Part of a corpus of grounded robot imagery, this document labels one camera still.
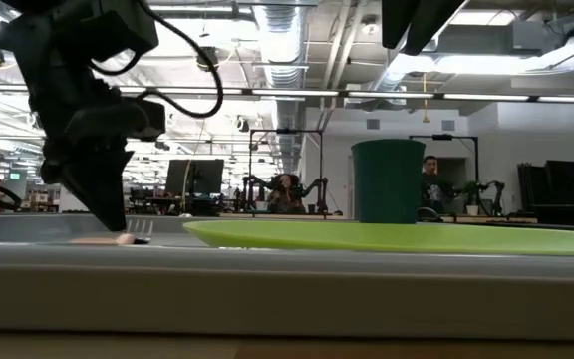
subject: man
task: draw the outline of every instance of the man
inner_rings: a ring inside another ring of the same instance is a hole
[[[443,200],[453,195],[453,186],[437,175],[437,158],[426,156],[423,161],[423,184],[421,207],[431,208],[437,214],[444,214]]]

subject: green plate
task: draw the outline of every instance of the green plate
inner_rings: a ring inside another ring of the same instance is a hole
[[[473,225],[215,220],[185,229],[213,247],[574,255],[574,232]]]

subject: person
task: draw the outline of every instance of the person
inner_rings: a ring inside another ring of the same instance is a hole
[[[426,156],[423,160],[421,207],[431,208],[437,214],[445,214],[443,200],[452,193],[453,186],[437,175],[437,157]]]
[[[292,183],[292,176],[282,175],[276,179],[280,187],[269,194],[267,209],[274,214],[306,214],[302,198],[296,193],[298,184]]]

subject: table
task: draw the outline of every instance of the table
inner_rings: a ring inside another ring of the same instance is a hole
[[[222,213],[222,218],[237,219],[289,219],[289,220],[345,220],[341,215],[319,214],[266,214],[266,213]]]
[[[527,217],[491,217],[484,215],[441,215],[440,219],[444,223],[528,223],[537,224],[537,218]]]
[[[533,208],[539,210],[573,210],[574,204],[537,204]]]

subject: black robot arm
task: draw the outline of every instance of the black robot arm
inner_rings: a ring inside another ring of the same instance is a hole
[[[480,192],[484,192],[487,191],[492,185],[495,186],[495,199],[493,200],[493,204],[491,205],[491,213],[487,214],[490,214],[491,216],[503,216],[504,210],[502,208],[501,201],[502,201],[502,193],[504,192],[506,184],[497,180],[493,180],[487,184],[480,184],[478,186],[478,189]]]
[[[318,206],[319,213],[326,213],[327,208],[327,179],[314,179],[314,181],[303,191],[303,198],[309,195],[314,188],[318,189],[318,198],[316,206]]]
[[[96,79],[92,69],[118,75],[158,45],[155,21],[182,37],[212,73],[218,100],[222,85],[216,69],[198,45],[149,9],[144,0],[4,0],[22,14],[0,27],[0,49],[14,53],[29,91],[29,104],[46,133],[41,176],[61,183],[109,230],[126,229],[122,173],[132,153],[127,138],[155,141],[165,132],[164,106],[145,100],[156,90],[127,98]],[[134,58],[119,71],[92,62],[125,50]]]
[[[254,204],[254,186],[259,184],[261,188],[267,188],[269,190],[278,189],[272,182],[267,182],[263,179],[256,177],[255,175],[246,176],[243,178],[243,194],[240,207],[243,210],[250,209],[251,205]]]

